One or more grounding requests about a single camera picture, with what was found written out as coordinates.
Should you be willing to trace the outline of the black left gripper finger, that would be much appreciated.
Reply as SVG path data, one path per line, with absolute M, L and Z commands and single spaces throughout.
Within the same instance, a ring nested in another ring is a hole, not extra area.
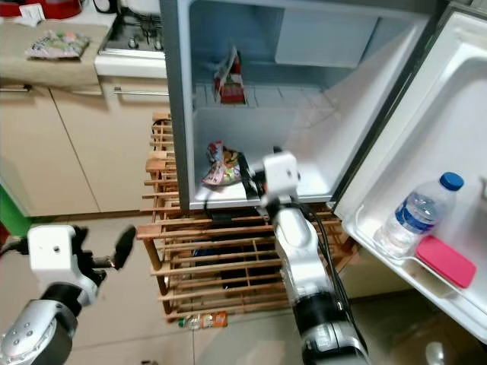
M 135 245 L 136 234 L 135 226 L 129 225 L 119 236 L 112 254 L 112 268 L 115 268 L 116 271 L 121 271 L 125 267 L 126 261 L 129 260 L 132 248 Z

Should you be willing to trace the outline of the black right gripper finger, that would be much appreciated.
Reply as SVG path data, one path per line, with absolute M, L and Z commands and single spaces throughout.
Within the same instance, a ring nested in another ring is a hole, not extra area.
M 253 180 L 253 170 L 247 163 L 247 157 L 243 153 L 239 153 L 237 157 L 240 171 L 240 183 L 243 185 L 243 190 L 246 192 L 248 199 L 256 198 L 256 185 Z

